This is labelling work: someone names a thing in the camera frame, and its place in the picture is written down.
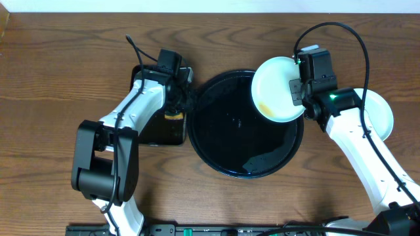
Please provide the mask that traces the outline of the green and yellow sponge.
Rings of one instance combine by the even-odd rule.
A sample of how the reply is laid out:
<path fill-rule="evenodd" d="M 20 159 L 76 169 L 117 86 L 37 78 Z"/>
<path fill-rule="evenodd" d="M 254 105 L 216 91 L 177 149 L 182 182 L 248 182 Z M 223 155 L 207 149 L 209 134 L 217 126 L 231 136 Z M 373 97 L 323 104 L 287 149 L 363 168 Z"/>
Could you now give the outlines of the green and yellow sponge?
<path fill-rule="evenodd" d="M 184 119 L 184 114 L 183 114 L 183 112 L 180 112 L 180 113 L 165 113 L 164 118 L 166 120 L 172 120 L 172 121 L 182 120 L 182 119 Z"/>

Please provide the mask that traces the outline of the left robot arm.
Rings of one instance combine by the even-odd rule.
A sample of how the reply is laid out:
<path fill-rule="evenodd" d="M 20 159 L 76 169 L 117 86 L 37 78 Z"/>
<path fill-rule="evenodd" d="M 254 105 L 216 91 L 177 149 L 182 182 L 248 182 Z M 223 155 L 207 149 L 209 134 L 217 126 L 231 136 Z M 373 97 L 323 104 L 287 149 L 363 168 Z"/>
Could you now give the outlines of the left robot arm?
<path fill-rule="evenodd" d="M 184 143 L 193 78 L 190 67 L 137 66 L 121 103 L 99 121 L 79 125 L 71 185 L 100 209 L 109 235 L 140 235 L 138 147 Z"/>

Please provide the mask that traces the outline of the light blue plate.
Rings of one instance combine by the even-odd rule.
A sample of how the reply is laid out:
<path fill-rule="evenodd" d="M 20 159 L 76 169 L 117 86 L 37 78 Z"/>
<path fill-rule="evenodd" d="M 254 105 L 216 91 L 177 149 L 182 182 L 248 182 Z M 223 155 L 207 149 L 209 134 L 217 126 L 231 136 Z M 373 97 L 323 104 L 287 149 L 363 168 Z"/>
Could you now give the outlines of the light blue plate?
<path fill-rule="evenodd" d="M 299 66 L 292 58 L 278 56 L 261 64 L 251 82 L 251 96 L 256 109 L 270 121 L 287 123 L 304 113 L 304 106 L 294 105 L 290 81 L 299 81 Z"/>
<path fill-rule="evenodd" d="M 385 141 L 394 126 L 394 116 L 387 101 L 372 90 L 367 91 L 365 111 L 378 136 Z"/>

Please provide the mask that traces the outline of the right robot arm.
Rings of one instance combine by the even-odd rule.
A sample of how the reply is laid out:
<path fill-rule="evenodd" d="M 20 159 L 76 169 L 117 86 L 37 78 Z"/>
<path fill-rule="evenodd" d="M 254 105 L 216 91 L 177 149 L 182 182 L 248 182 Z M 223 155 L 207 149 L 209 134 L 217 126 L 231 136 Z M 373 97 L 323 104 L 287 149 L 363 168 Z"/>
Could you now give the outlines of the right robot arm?
<path fill-rule="evenodd" d="M 292 79 L 285 89 L 294 108 L 339 146 L 359 177 L 375 215 L 370 222 L 349 217 L 324 224 L 326 235 L 375 233 L 419 234 L 419 184 L 384 143 L 393 126 L 388 103 L 367 88 L 337 88 L 334 77 L 315 81 Z"/>

